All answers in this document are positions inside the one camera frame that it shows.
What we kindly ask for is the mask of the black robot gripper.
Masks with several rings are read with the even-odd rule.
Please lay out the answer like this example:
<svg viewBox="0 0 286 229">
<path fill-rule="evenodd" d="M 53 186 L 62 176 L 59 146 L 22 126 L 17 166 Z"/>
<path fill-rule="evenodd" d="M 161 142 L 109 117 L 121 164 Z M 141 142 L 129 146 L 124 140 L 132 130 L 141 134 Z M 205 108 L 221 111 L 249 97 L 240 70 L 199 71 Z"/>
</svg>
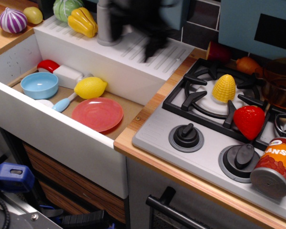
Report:
<svg viewBox="0 0 286 229">
<path fill-rule="evenodd" d="M 175 0 L 111 0 L 109 1 L 111 38 L 122 35 L 124 25 L 131 25 L 148 36 L 144 61 L 167 46 L 170 28 L 160 15 L 160 8 L 171 8 Z"/>
</svg>

